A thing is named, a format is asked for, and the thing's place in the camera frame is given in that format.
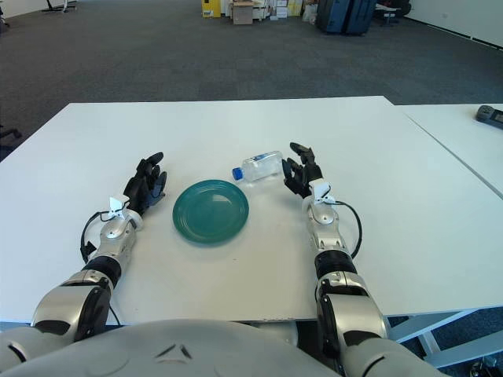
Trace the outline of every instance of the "yellow box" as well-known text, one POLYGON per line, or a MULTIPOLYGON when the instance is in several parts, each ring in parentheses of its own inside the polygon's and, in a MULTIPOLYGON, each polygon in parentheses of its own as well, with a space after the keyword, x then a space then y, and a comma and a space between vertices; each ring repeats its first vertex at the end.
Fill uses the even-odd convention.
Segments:
POLYGON ((287 7, 287 14, 288 14, 288 17, 291 17, 293 16, 293 13, 295 12, 295 3, 294 2, 291 2, 292 4, 290 4, 290 2, 288 2, 288 7, 287 7))
POLYGON ((203 18, 220 17, 220 0, 201 0, 203 18))

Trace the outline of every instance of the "black chair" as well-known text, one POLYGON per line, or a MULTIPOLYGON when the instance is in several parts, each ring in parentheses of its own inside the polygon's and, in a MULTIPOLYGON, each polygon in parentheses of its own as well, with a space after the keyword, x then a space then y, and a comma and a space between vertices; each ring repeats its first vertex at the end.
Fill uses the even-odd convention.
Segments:
MULTIPOLYGON (((4 137, 9 136, 10 134, 13 134, 16 139, 19 139, 20 137, 23 136, 21 134, 21 132, 19 132, 19 130, 17 130, 16 128, 9 128, 8 130, 0 131, 0 139, 3 139, 4 137)), ((9 154, 14 149, 15 149, 15 147, 13 147, 11 145, 1 145, 0 144, 0 152, 7 152, 7 154, 9 154)))
POLYGON ((50 3, 50 0, 47 0, 47 9, 42 9, 43 12, 63 12, 66 13, 68 11, 68 8, 77 8, 77 0, 64 0, 63 5, 57 5, 53 6, 50 3))

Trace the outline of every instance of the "blue suitcase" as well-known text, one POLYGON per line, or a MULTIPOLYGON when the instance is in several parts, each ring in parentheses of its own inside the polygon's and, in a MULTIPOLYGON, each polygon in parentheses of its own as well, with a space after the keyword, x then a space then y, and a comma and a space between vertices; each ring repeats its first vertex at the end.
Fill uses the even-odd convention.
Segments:
POLYGON ((351 0, 320 0, 316 25, 327 33, 342 33, 351 0))
POLYGON ((353 6, 346 19, 343 33, 366 33, 369 30, 375 8, 376 0, 354 0, 353 6))

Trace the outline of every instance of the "gray carpet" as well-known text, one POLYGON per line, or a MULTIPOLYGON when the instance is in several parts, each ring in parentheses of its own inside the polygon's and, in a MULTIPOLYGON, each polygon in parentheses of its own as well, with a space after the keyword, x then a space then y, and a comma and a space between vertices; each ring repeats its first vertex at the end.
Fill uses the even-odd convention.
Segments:
MULTIPOLYGON (((503 102, 503 52, 410 20, 350 37, 299 18, 240 27, 204 20, 198 0, 86 0, 66 14, 9 22, 0 35, 0 123, 23 137, 3 144, 24 141, 70 102, 368 95, 394 104, 503 102)), ((315 346, 302 339, 312 327, 299 327, 308 352, 315 346)), ((503 310, 488 309, 435 335, 445 348, 502 328, 503 310)), ((407 346, 421 352, 415 340, 407 346)), ((466 375, 467 365, 446 372, 466 375)))

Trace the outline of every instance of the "green plate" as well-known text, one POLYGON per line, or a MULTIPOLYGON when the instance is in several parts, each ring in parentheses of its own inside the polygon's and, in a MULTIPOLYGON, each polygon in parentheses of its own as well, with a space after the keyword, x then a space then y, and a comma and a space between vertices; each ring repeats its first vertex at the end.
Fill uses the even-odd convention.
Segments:
POLYGON ((248 201, 232 183, 209 180, 186 189, 176 200, 173 222, 187 239, 217 243, 235 236, 248 218, 248 201))

